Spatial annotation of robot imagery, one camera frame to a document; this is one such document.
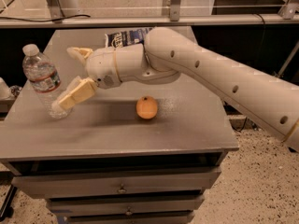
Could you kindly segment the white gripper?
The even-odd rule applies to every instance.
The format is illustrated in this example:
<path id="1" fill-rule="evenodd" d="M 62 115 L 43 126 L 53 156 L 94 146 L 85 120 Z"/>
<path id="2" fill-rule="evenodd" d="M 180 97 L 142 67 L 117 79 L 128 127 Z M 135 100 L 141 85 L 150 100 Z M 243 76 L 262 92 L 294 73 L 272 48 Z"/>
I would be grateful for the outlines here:
<path id="1" fill-rule="evenodd" d="M 54 111 L 66 111 L 76 104 L 93 97 L 97 86 L 101 89 L 119 87 L 121 84 L 116 68 L 116 55 L 113 48 L 93 51 L 89 48 L 70 47 L 68 55 L 83 66 L 89 77 L 75 77 L 66 90 L 51 104 Z"/>

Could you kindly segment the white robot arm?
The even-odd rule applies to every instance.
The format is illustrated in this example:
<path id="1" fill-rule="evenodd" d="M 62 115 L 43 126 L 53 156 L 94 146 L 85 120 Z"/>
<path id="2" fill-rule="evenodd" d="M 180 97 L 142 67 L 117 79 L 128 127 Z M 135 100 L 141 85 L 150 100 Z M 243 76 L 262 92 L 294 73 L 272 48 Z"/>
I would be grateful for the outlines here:
<path id="1" fill-rule="evenodd" d="M 66 111 L 95 95 L 98 88 L 124 82 L 165 84 L 187 75 L 217 94 L 260 127 L 299 149 L 299 88 L 278 77 L 204 49 L 180 33 L 151 29 L 139 44 L 87 49 L 71 47 L 87 77 L 76 77 L 51 107 Z"/>

